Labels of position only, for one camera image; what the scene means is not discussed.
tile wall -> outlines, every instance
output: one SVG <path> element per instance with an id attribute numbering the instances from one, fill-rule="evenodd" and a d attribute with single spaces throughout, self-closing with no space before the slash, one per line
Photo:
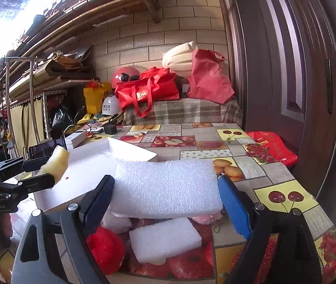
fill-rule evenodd
<path id="1" fill-rule="evenodd" d="M 201 49 L 221 52 L 226 60 L 227 42 L 219 0 L 159 0 L 159 24 L 148 11 L 123 15 L 63 42 L 56 48 L 95 44 L 91 63 L 102 82 L 111 80 L 120 67 L 162 67 L 165 52 L 196 40 Z"/>

plaid blanket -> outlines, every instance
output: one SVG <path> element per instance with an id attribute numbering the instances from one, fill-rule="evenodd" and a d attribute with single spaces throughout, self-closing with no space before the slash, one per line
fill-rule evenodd
<path id="1" fill-rule="evenodd" d="M 140 104 L 143 112 L 147 103 Z M 202 99 L 155 101 L 146 117 L 139 117 L 133 107 L 124 114 L 123 125 L 185 124 L 185 123 L 235 123 L 241 127 L 243 113 L 234 98 L 225 104 Z"/>

red non-woven bag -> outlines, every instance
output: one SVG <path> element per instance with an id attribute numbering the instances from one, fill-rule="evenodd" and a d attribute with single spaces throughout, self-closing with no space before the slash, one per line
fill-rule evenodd
<path id="1" fill-rule="evenodd" d="M 140 74 L 139 80 L 118 83 L 115 96 L 122 108 L 133 105 L 140 117 L 145 117 L 152 109 L 152 101 L 177 100 L 179 90 L 174 82 L 176 75 L 169 72 L 169 68 L 152 67 Z M 147 109 L 141 113 L 139 102 L 147 101 Z"/>
<path id="2" fill-rule="evenodd" d="M 235 94 L 230 78 L 221 66 L 225 58 L 212 50 L 197 49 L 192 53 L 192 74 L 188 77 L 189 98 L 224 104 Z"/>
<path id="3" fill-rule="evenodd" d="M 250 131 L 247 133 L 256 143 L 261 144 L 267 152 L 285 164 L 287 167 L 297 163 L 297 155 L 286 148 L 281 138 L 276 133 L 266 131 Z"/>

yellow gift bag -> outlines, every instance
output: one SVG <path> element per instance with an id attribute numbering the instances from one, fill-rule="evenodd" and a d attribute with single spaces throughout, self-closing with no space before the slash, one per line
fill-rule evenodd
<path id="1" fill-rule="evenodd" d="M 87 113 L 97 114 L 102 112 L 102 103 L 112 91 L 110 82 L 98 83 L 91 81 L 84 88 L 85 105 Z"/>

fruit print tablecloth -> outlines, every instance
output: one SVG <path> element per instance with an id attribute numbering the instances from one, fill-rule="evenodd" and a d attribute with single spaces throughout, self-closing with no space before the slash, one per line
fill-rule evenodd
<path id="1" fill-rule="evenodd" d="M 254 202 L 271 210 L 287 212 L 299 208 L 309 225 L 322 265 L 324 284 L 336 276 L 336 228 L 316 200 L 300 185 L 289 170 L 269 156 L 236 124 L 196 123 L 182 125 L 126 126 L 113 138 L 157 153 L 158 161 L 210 158 L 217 173 L 229 175 L 238 189 Z M 128 254 L 120 272 L 108 276 L 111 283 L 222 284 L 243 249 L 245 239 L 239 235 L 227 214 L 212 225 L 190 219 L 203 242 L 198 249 L 169 258 L 162 265 L 139 264 L 132 253 L 128 233 L 119 236 Z M 151 225 L 158 220 L 132 219 L 133 227 Z M 215 225 L 220 229 L 214 232 Z M 267 253 L 274 251 L 277 236 L 272 236 Z M 259 279 L 266 272 L 262 266 Z"/>

